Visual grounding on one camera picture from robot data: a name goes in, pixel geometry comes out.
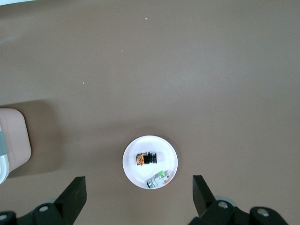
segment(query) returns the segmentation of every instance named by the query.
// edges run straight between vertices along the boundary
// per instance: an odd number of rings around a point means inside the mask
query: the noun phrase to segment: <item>round plate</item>
[[[136,155],[142,152],[156,153],[157,163],[137,165]],[[177,167],[178,159],[174,148],[165,139],[157,136],[149,135],[135,139],[127,146],[123,155],[123,169],[126,176],[132,183],[144,189],[149,189],[147,180],[162,170],[169,171],[171,181]]]

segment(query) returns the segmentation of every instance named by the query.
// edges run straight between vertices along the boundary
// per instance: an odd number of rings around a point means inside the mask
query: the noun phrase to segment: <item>white plastic container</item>
[[[31,156],[23,115],[15,109],[0,109],[0,184]]]

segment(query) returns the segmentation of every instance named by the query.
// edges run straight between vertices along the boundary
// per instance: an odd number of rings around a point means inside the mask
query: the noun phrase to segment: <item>container lid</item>
[[[9,173],[8,149],[0,126],[0,184],[5,181]]]

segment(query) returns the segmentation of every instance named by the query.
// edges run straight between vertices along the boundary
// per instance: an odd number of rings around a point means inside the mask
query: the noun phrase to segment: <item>white plate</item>
[[[148,151],[157,154],[157,163],[137,165],[136,155]],[[177,167],[178,159],[174,148],[165,139],[157,136],[149,135],[135,139],[127,146],[123,155],[123,169],[126,176],[132,183],[144,189],[149,189],[147,180],[162,170],[169,170],[171,181],[175,176]]]

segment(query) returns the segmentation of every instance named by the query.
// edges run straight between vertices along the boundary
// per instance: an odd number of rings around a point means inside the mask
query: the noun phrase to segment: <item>metal bolt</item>
[[[48,206],[43,206],[39,209],[40,212],[44,212],[48,209],[49,207]]]
[[[267,210],[258,209],[257,212],[258,212],[258,214],[262,215],[263,217],[268,217],[269,216],[269,213],[268,213]]]
[[[0,221],[6,219],[8,216],[6,214],[3,214],[0,216]]]
[[[223,209],[227,209],[227,208],[228,208],[228,205],[227,205],[226,202],[219,202],[219,203],[218,203],[218,206],[219,206],[220,208],[223,208]]]

